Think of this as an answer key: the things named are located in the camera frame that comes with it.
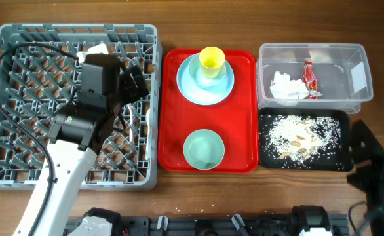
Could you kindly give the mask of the green bowl with food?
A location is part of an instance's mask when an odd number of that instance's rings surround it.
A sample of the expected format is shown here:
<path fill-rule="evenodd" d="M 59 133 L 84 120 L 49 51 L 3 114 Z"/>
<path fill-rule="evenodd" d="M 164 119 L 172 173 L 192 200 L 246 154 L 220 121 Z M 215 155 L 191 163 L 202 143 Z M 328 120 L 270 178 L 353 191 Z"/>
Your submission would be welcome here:
<path fill-rule="evenodd" d="M 225 144 L 219 134 L 208 129 L 193 131 L 183 143 L 186 162 L 197 170 L 212 170 L 225 157 Z"/>

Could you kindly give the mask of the light blue plate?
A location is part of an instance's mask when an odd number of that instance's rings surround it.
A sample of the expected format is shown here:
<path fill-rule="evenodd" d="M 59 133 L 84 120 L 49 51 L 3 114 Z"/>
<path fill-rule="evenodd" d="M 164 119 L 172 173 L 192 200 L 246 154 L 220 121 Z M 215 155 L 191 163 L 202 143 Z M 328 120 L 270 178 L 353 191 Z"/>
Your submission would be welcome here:
<path fill-rule="evenodd" d="M 176 83 L 181 94 L 190 102 L 202 106 L 217 104 L 226 99 L 233 90 L 235 76 L 229 62 L 225 62 L 220 72 L 221 81 L 217 85 L 206 87 L 197 82 L 204 79 L 201 73 L 199 53 L 186 58 L 178 68 Z"/>

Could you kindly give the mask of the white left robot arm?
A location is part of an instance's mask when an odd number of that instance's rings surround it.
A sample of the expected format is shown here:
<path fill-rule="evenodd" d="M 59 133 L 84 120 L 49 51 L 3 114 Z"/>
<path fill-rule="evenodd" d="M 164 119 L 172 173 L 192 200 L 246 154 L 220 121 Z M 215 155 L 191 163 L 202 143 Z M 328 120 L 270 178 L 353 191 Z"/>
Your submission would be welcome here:
<path fill-rule="evenodd" d="M 139 66 L 82 66 L 76 102 L 53 116 L 47 154 L 15 235 L 61 235 L 88 171 L 113 132 L 124 132 L 121 109 L 147 96 Z M 122 127 L 115 126 L 115 120 Z"/>

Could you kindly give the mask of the yellow plastic cup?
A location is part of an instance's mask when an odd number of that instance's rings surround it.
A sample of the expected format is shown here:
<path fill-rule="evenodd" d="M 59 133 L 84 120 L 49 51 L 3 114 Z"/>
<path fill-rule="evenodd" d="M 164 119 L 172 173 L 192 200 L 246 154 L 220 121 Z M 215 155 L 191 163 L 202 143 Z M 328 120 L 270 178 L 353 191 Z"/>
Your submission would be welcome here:
<path fill-rule="evenodd" d="M 225 63 L 225 54 L 218 47 L 206 47 L 199 53 L 202 74 L 209 79 L 215 78 Z"/>

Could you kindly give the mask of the red snack wrapper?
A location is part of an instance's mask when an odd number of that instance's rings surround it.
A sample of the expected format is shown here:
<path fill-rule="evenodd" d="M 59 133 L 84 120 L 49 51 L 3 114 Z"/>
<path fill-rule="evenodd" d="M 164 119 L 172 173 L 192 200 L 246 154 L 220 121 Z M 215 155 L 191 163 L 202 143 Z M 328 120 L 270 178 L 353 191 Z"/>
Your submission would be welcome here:
<path fill-rule="evenodd" d="M 317 78 L 313 72 L 313 63 L 305 61 L 303 69 L 303 82 L 309 92 L 308 99 L 317 99 L 321 94 L 318 92 Z"/>

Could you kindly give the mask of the white plastic spoon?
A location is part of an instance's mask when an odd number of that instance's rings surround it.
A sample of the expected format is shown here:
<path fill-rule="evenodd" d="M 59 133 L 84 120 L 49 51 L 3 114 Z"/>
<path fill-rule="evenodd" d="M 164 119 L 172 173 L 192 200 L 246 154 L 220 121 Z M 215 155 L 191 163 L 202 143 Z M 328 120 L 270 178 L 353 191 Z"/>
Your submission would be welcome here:
<path fill-rule="evenodd" d="M 148 134 L 151 132 L 151 128 L 150 128 L 150 114 L 151 114 L 151 110 L 148 109 L 146 114 L 145 114 L 145 121 L 146 121 L 146 124 L 147 124 L 147 133 Z"/>

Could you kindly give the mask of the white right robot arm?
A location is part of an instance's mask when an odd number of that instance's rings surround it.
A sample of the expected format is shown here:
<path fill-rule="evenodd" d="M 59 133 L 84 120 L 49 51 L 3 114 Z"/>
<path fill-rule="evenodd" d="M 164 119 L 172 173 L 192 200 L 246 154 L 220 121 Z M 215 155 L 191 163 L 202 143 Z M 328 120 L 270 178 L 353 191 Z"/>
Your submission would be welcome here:
<path fill-rule="evenodd" d="M 364 202 L 355 203 L 348 210 L 353 233 L 361 235 L 370 227 L 372 235 L 384 235 L 384 148 L 362 120 L 353 123 L 349 155 L 356 170 L 347 175 L 347 183 L 366 194 Z M 356 226 L 351 214 L 362 204 L 366 204 L 366 215 Z"/>

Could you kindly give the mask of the white napkin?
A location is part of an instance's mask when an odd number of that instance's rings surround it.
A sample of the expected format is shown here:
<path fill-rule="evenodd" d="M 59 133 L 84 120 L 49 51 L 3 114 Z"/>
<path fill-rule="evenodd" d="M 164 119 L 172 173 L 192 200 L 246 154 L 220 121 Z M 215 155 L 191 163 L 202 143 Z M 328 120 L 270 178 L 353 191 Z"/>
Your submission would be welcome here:
<path fill-rule="evenodd" d="M 301 80 L 292 80 L 287 73 L 276 71 L 269 87 L 274 99 L 305 99 L 309 95 L 306 84 Z"/>

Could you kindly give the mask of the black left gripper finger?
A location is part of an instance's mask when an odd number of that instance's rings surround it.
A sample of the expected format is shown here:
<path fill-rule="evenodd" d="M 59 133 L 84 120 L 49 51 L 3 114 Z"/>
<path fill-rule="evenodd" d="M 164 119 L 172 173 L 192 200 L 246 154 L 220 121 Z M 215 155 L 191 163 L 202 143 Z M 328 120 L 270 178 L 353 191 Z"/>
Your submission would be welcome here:
<path fill-rule="evenodd" d="M 119 76 L 119 93 L 124 104 L 136 101 L 136 84 L 129 71 Z"/>
<path fill-rule="evenodd" d="M 139 66 L 132 66 L 129 68 L 131 76 L 134 78 L 136 84 L 136 97 L 141 98 L 149 94 L 149 89 L 144 79 L 144 75 Z"/>

